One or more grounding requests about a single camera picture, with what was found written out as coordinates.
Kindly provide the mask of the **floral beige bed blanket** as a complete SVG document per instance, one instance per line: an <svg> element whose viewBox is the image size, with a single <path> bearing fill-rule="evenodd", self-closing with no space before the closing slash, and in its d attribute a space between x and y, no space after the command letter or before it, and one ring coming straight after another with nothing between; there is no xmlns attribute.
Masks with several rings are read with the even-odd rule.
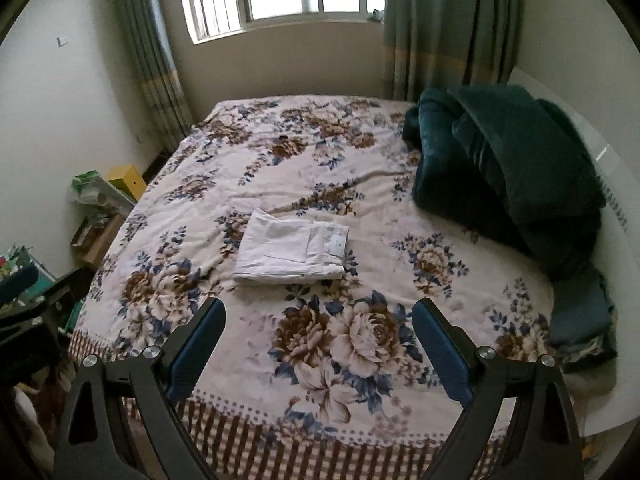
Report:
<svg viewBox="0 0 640 480"><path fill-rule="evenodd" d="M411 197L404 102L217 104L127 217L73 359L136 356L209 299L220 341L179 415L235 479L415 479L459 416L412 328L434 301L499 356L546 351L553 304L527 258Z"/></svg>

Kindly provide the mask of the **brown cardboard box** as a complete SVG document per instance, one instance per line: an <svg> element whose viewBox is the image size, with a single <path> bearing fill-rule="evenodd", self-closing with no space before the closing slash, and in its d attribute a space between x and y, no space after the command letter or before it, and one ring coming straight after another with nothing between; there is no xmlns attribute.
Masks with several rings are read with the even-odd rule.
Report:
<svg viewBox="0 0 640 480"><path fill-rule="evenodd" d="M93 214L82 220L70 241L75 263L96 270L124 221L121 214Z"/></svg>

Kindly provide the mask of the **yellow box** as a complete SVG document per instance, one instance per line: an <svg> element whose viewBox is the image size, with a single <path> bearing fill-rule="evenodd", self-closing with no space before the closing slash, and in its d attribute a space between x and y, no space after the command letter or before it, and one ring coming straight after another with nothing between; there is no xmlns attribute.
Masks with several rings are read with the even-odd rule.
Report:
<svg viewBox="0 0 640 480"><path fill-rule="evenodd" d="M113 167L106 180L120 192L127 194L136 202L146 190L146 182L134 165Z"/></svg>

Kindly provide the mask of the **green curtain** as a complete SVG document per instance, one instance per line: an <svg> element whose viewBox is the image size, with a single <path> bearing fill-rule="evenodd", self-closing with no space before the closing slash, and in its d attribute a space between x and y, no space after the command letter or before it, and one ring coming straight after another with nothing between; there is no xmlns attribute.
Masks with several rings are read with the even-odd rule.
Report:
<svg viewBox="0 0 640 480"><path fill-rule="evenodd" d="M385 0L386 99L502 84L518 59L524 0Z"/></svg>
<svg viewBox="0 0 640 480"><path fill-rule="evenodd" d="M172 56L160 0L116 0L142 94L167 151L191 132L193 117Z"/></svg>

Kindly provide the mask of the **dark green plush blanket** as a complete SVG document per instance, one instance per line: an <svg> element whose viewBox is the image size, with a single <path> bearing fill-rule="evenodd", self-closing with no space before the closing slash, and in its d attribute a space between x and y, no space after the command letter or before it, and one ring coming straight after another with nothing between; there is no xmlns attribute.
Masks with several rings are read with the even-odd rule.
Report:
<svg viewBox="0 0 640 480"><path fill-rule="evenodd" d="M590 265L605 198L557 105L516 84L427 88L402 137L420 154L420 208L517 249L552 278Z"/></svg>

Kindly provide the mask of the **green curtain right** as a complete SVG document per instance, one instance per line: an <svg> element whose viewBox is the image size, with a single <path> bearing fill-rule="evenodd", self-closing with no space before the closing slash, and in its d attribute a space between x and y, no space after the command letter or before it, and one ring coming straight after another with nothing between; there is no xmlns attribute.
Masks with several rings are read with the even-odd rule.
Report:
<svg viewBox="0 0 640 480"><path fill-rule="evenodd" d="M524 0L385 0L386 99L502 84L518 59Z"/></svg>

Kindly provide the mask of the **green curtain left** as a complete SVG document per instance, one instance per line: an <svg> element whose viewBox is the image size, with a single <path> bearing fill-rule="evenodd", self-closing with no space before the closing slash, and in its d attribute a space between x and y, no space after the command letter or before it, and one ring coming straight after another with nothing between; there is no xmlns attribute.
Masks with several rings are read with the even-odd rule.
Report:
<svg viewBox="0 0 640 480"><path fill-rule="evenodd" d="M142 94L167 151L191 132L193 117L172 56L160 0L116 0Z"/></svg>

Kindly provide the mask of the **white pants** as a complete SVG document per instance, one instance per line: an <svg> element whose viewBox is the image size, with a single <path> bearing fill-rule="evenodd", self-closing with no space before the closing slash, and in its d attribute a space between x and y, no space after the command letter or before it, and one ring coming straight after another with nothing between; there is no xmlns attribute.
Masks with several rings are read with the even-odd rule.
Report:
<svg viewBox="0 0 640 480"><path fill-rule="evenodd" d="M261 209L248 220L232 278L256 284L309 284L345 274L349 227L278 219Z"/></svg>

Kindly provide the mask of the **grey blue pillow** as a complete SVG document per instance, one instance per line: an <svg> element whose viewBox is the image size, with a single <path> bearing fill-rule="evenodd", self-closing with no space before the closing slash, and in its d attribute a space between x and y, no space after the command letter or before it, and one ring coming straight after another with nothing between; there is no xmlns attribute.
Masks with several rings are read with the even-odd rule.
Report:
<svg viewBox="0 0 640 480"><path fill-rule="evenodd" d="M617 356L615 306L603 274L592 264L552 282L548 346L565 374L595 370Z"/></svg>

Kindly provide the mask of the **green white bag clutter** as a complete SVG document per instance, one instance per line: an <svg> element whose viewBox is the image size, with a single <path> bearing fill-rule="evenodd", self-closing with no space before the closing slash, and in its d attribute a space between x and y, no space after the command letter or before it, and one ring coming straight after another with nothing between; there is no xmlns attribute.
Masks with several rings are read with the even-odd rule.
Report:
<svg viewBox="0 0 640 480"><path fill-rule="evenodd" d="M70 182L73 200L107 212L128 217L136 204L132 198L105 181L96 170L78 174Z"/></svg>

